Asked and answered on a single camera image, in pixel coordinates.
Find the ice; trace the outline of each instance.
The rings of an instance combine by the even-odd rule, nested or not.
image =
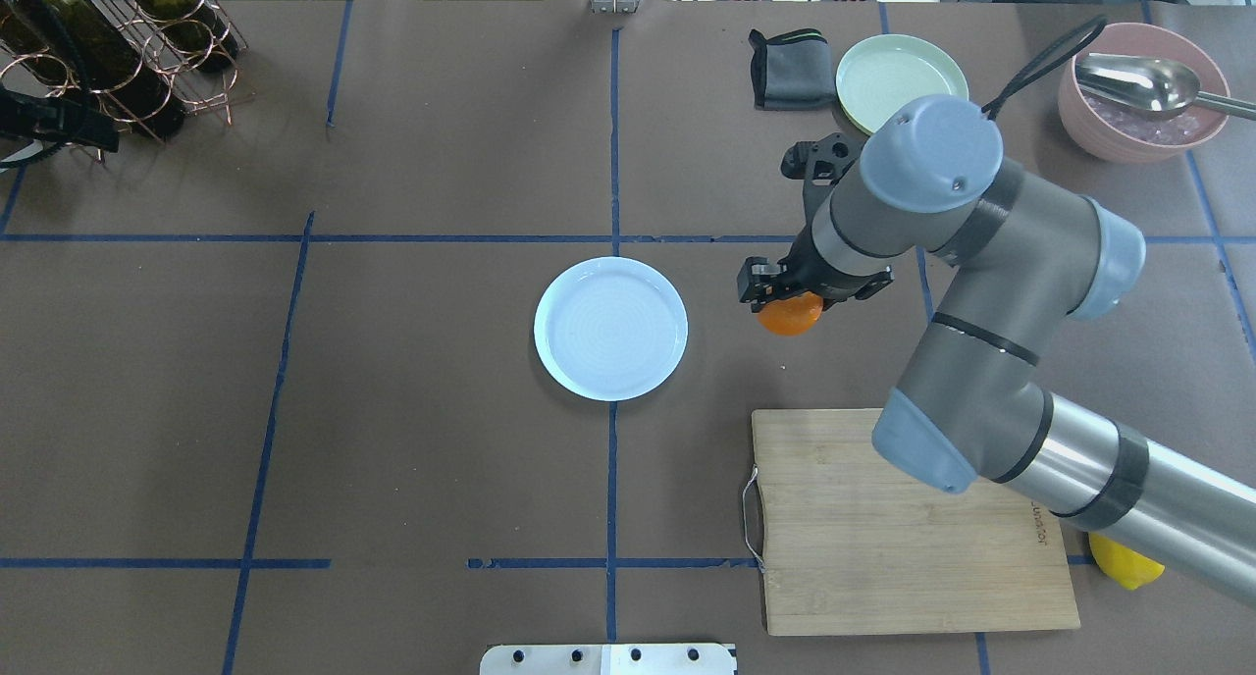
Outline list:
[[[1189,145],[1194,142],[1203,127],[1189,111],[1173,118],[1157,119],[1149,114],[1125,108],[1102,98],[1083,94],[1090,108],[1109,126],[1122,133],[1154,145]]]

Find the wine bottle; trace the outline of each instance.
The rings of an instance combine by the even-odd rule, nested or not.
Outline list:
[[[201,72],[221,72],[231,65],[231,60],[217,50],[210,52],[208,57],[201,59],[206,50],[215,47],[216,41],[220,41],[221,49],[231,57],[240,54],[240,45],[235,36],[227,31],[222,20],[212,8],[205,4],[205,0],[136,0],[136,3],[144,13],[157,20],[175,20],[161,29],[162,35],[176,49],[191,57]]]
[[[87,69],[90,89],[107,92],[123,111],[114,116],[138,119],[132,131],[170,138],[183,124],[187,112],[171,93],[170,84],[149,69],[136,48],[90,0],[41,0],[69,33]],[[49,45],[53,54],[69,63],[60,31],[35,0],[16,0],[14,13]],[[108,98],[102,103],[109,104]]]
[[[14,15],[8,0],[0,0],[0,44],[14,57],[39,54],[48,49],[44,40]],[[55,89],[65,85],[65,67],[55,59],[24,59],[21,65],[45,87]]]

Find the cutting board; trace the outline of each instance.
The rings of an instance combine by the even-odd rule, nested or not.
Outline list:
[[[751,416],[774,636],[1078,628],[1060,527],[978,479],[951,495],[872,447],[880,410]]]

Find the plate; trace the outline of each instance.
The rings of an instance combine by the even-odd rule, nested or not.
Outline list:
[[[838,63],[838,102],[850,122],[872,134],[922,96],[968,98],[960,65],[937,45],[911,35],[874,35]]]
[[[658,387],[685,353],[681,295],[658,270],[631,258],[568,268],[536,305],[536,353],[554,380],[593,400],[628,400]]]

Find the pale green plate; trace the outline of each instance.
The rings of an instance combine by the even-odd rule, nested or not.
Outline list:
[[[868,134],[898,108],[929,94],[968,98],[968,82],[951,55],[919,38],[870,36],[838,63],[838,101],[853,124]]]

